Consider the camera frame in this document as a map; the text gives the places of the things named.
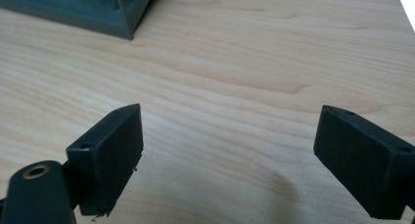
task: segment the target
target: dark gray 3d printed part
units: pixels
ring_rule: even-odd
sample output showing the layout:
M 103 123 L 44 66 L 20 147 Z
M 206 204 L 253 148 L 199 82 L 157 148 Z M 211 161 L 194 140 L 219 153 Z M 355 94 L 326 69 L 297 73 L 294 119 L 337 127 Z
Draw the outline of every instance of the dark gray 3d printed part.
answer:
M 110 112 L 67 147 L 70 167 L 92 178 L 92 184 L 72 189 L 82 195 L 82 215 L 109 215 L 140 160 L 143 151 L 140 106 L 131 105 Z
M 415 208 L 415 147 L 358 114 L 324 106 L 314 152 L 370 216 Z
M 133 39 L 150 0 L 0 0 L 0 7 Z

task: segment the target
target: rectangular plastic piece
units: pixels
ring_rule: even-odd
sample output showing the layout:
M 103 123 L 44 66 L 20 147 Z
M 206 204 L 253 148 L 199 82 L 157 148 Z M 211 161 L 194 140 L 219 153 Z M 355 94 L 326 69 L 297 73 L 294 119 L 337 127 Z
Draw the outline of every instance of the rectangular plastic piece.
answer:
M 314 152 L 370 216 L 400 219 L 415 170 L 412 145 L 353 112 L 324 106 Z
M 143 147 L 138 104 L 110 112 L 67 147 L 67 166 L 93 182 L 92 189 L 85 187 L 87 196 L 79 201 L 82 215 L 110 214 L 138 164 Z

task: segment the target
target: wooden table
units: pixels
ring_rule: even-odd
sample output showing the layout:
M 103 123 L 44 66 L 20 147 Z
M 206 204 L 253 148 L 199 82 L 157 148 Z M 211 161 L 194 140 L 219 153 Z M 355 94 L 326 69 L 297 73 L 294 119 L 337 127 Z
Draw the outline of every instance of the wooden table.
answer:
M 140 103 L 138 172 L 97 223 L 410 223 L 371 219 L 312 147 L 322 105 L 415 144 L 414 64 L 399 0 L 157 0 L 133 41 L 0 10 L 0 195 Z

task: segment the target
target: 3d printed part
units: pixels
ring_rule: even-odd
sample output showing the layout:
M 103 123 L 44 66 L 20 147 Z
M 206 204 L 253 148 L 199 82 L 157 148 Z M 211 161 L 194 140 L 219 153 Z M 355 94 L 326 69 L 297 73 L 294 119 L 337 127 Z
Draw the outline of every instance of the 3d printed part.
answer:
M 142 151 L 140 105 L 109 113 L 67 147 L 64 165 L 41 161 L 12 176 L 0 223 L 75 223 L 77 205 L 82 215 L 109 215 Z
M 314 152 L 366 209 L 380 219 L 400 219 L 414 209 L 415 147 L 363 117 L 324 106 Z
M 150 0 L 0 0 L 0 6 L 51 21 L 133 39 Z

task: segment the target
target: screw hole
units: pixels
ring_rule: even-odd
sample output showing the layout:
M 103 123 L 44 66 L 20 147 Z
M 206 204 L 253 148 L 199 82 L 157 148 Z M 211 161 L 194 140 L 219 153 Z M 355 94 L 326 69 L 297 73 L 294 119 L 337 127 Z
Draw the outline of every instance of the screw hole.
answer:
M 85 143 L 79 146 L 80 149 L 89 149 L 91 148 L 91 144 L 90 143 Z
M 412 153 L 412 150 L 409 148 L 398 148 L 400 151 L 405 152 L 405 153 Z
M 24 179 L 38 178 L 38 177 L 43 176 L 46 173 L 48 173 L 49 169 L 50 169 L 49 166 L 46 165 L 46 164 L 40 164 L 40 165 L 34 166 L 34 167 L 28 169 L 23 174 L 23 178 Z

